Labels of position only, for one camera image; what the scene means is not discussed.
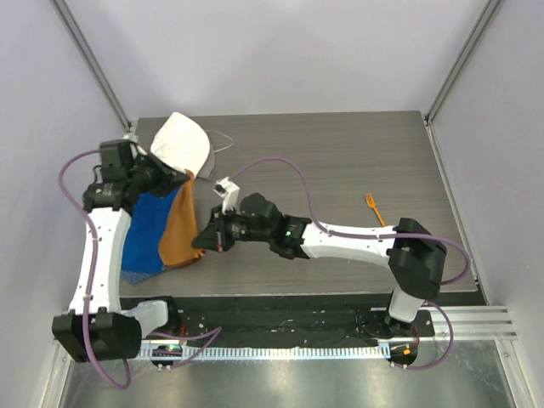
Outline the orange satin napkin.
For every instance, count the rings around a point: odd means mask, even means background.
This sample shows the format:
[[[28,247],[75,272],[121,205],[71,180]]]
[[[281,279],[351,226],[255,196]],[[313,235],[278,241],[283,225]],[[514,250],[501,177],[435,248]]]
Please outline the orange satin napkin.
[[[190,179],[173,199],[165,230],[158,245],[158,253],[165,268],[183,268],[200,260],[205,251],[194,248],[192,241],[198,235],[194,187],[196,176],[188,171]]]

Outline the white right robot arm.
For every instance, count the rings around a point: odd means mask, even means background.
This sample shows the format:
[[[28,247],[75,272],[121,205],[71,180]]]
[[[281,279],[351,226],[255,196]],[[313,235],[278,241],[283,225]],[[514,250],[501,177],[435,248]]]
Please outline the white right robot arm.
[[[397,286],[379,325],[381,337],[406,334],[423,304],[439,295],[447,254],[412,218],[375,229],[318,225],[282,213],[259,193],[245,197],[239,208],[213,207],[207,226],[191,245],[227,252],[237,241],[264,242],[286,259],[342,258],[388,269]]]

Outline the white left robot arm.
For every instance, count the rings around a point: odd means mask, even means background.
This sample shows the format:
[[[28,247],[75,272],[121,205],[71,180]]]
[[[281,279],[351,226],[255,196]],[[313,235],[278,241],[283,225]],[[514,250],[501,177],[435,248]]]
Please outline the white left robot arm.
[[[165,197],[190,177],[130,139],[103,142],[96,152],[101,179],[87,187],[81,201],[71,201],[86,223],[76,291],[67,311],[52,322],[55,339],[77,363],[133,359],[153,332],[170,339],[182,326],[170,296],[122,310],[119,284],[135,204],[145,193]]]

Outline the white cloth cap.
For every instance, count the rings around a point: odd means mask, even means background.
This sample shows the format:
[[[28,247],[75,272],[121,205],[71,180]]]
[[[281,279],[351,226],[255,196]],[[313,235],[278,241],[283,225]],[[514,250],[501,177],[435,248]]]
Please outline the white cloth cap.
[[[156,133],[150,152],[169,167],[189,170],[194,176],[204,168],[211,145],[205,131],[192,119],[174,112]]]

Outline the blue towel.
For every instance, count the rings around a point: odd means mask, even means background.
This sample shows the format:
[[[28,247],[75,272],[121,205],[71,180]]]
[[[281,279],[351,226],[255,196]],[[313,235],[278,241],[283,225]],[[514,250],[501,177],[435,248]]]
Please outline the blue towel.
[[[173,199],[179,190],[165,198],[144,193],[135,204],[122,254],[122,270],[155,273],[164,265],[158,245],[165,230]]]

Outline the orange plastic fork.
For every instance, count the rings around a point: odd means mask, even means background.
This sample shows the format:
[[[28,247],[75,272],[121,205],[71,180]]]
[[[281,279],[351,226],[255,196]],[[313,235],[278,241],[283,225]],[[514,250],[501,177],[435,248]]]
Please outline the orange plastic fork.
[[[375,216],[377,217],[377,220],[379,224],[384,227],[387,225],[385,220],[383,219],[382,214],[380,213],[379,209],[377,208],[377,204],[373,198],[372,193],[366,193],[365,194],[365,201],[366,205],[374,212]]]

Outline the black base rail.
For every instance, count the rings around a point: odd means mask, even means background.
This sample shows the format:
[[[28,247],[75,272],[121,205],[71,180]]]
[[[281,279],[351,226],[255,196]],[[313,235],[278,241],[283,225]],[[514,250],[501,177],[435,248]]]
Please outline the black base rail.
[[[200,347],[218,327],[215,348],[317,349],[434,336],[427,310],[418,310],[412,325],[387,320],[388,300],[385,294],[176,297],[178,322],[157,329],[155,337],[185,335]]]

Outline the left aluminium frame post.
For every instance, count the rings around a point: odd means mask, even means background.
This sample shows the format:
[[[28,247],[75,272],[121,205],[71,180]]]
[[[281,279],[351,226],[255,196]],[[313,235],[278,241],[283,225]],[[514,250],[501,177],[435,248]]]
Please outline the left aluminium frame post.
[[[105,96],[111,110],[115,114],[117,120],[121,123],[124,131],[128,131],[131,128],[131,121],[128,118],[125,110],[116,93],[108,81],[106,74],[104,73],[98,59],[96,58],[94,51],[92,50],[87,38],[85,37],[82,29],[77,23],[71,9],[65,0],[51,0],[55,12],[59,16],[60,21],[67,30],[71,40],[74,42],[77,51],[81,55],[84,63],[88,67],[93,79],[96,81],[100,91]]]

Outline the aluminium frame post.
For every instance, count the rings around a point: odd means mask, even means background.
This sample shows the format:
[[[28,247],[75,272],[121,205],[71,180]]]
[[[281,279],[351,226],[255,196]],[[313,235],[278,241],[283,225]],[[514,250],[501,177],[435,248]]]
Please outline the aluminium frame post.
[[[500,11],[504,1],[502,0],[489,0],[486,1],[484,7],[479,13],[478,18],[471,31],[462,45],[462,48],[457,55],[453,65],[448,71],[448,74],[443,81],[438,93],[436,94],[433,103],[430,105],[428,112],[424,115],[424,122],[429,127],[431,123],[436,119],[441,111],[446,99],[448,98],[451,90],[456,84],[457,80],[468,66],[468,63],[474,55],[478,45],[485,36],[485,33],[490,28],[493,20]]]
[[[67,30],[71,40],[74,42],[77,51],[81,55],[84,63],[88,67],[93,79],[96,81],[100,91],[105,96],[111,110],[115,114],[117,120],[121,123],[124,131],[128,131],[131,128],[131,121],[128,118],[125,110],[116,93],[108,81],[106,74],[104,73],[98,59],[96,58],[94,51],[92,50],[87,38],[85,37],[82,29],[77,23],[71,9],[65,0],[51,0],[55,12],[59,16],[60,21]]]

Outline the right aluminium frame post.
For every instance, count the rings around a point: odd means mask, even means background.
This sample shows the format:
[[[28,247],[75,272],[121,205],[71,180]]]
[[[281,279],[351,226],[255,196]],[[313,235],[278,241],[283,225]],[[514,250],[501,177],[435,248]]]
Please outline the right aluminium frame post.
[[[474,55],[478,45],[485,36],[485,33],[490,28],[493,20],[500,11],[504,1],[502,0],[489,0],[486,1],[484,7],[479,13],[478,18],[471,31],[462,45],[462,48],[457,55],[453,65],[448,71],[448,74],[443,81],[438,93],[436,94],[433,103],[430,105],[428,112],[424,115],[424,122],[429,127],[431,123],[436,119],[441,111],[446,99],[448,98],[451,90],[456,84],[457,80],[468,66],[468,63]]]

